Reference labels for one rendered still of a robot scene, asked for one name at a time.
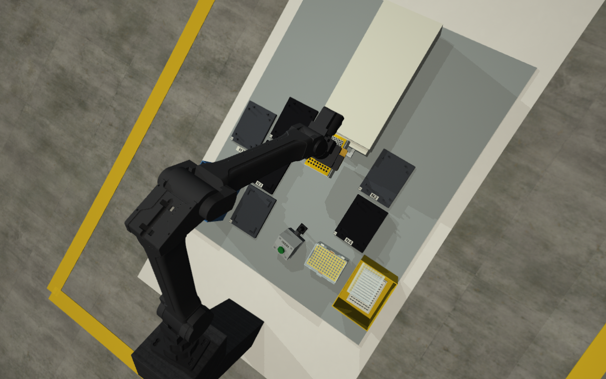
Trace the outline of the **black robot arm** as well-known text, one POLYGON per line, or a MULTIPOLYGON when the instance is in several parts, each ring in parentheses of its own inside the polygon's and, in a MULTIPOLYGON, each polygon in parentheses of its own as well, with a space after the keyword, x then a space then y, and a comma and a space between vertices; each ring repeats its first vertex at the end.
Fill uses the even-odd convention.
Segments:
POLYGON ((224 160, 201 165, 187 160, 161 172, 158 185, 125 220, 144 247, 163 293, 157 309, 161 332, 151 351, 191 372, 211 343, 204 332, 214 313, 197 295, 187 234, 205 219, 211 222, 232 210, 237 191, 246 185, 289 163, 322 156, 327 144, 332 154, 337 143, 331 137, 343 120, 323 106, 308 127, 297 123, 283 136, 224 160))

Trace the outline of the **large cream rectangular box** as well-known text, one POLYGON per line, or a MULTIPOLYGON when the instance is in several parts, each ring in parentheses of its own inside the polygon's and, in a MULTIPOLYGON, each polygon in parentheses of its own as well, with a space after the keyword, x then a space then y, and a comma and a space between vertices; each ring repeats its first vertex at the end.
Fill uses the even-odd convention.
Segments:
POLYGON ((384 0, 326 107, 343 115, 335 134, 352 158, 368 157, 441 35, 443 24, 384 0))

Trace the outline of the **yellow bin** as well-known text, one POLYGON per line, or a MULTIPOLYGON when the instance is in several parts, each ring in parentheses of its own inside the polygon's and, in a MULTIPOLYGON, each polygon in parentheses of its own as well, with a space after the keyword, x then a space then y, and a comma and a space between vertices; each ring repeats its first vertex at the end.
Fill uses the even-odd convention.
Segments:
POLYGON ((351 321, 355 322, 361 328, 368 331, 369 328, 372 326, 373 321, 375 321, 381 309, 384 307, 385 303, 387 302, 397 285, 398 276, 396 274, 391 273, 389 270, 385 269, 383 266, 373 261, 368 256, 364 255, 355 270, 353 271, 350 278, 347 280, 347 283, 343 287, 343 290, 340 291, 340 294, 338 295, 332 307, 334 307, 344 316, 351 319, 351 321), (349 296, 349 293, 347 293, 347 289, 350 286, 354 277, 356 276, 357 271, 359 270, 363 262, 370 266, 370 268, 373 268, 375 271, 382 274, 385 277, 385 280, 387 281, 384 290, 381 291, 381 294, 379 295, 369 314, 362 311, 360 308, 356 307, 348 300, 346 300, 349 296))

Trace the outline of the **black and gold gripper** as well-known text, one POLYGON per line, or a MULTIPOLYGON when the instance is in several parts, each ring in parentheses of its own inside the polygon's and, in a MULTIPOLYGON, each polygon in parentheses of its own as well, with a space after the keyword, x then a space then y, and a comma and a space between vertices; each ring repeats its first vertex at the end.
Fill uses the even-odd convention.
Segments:
MULTIPOLYGON (((327 144, 328 149, 328 144, 327 144)), ((339 166, 343 162, 344 158, 347 154, 347 149, 341 148, 339 145, 336 145, 332 154, 326 152, 320 157, 313 157, 313 159, 322 163, 323 165, 329 166, 331 169, 338 171, 339 166)))

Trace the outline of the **blue open-top bin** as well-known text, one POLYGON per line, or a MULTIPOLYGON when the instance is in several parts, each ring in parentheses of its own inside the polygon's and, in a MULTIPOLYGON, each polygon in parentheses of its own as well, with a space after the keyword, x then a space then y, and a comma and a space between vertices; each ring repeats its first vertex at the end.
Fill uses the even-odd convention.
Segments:
MULTIPOLYGON (((212 163, 212 162, 207 162, 207 161, 201 161, 201 162, 200 162, 200 164, 203 164, 203 163, 212 163)), ((213 221, 211 221, 211 222, 215 222, 215 221, 223 221, 223 219, 225 218, 226 214, 227 214, 227 213, 222 214, 222 216, 221 216, 221 217, 218 217, 217 219, 214 219, 214 220, 213 220, 213 221)))

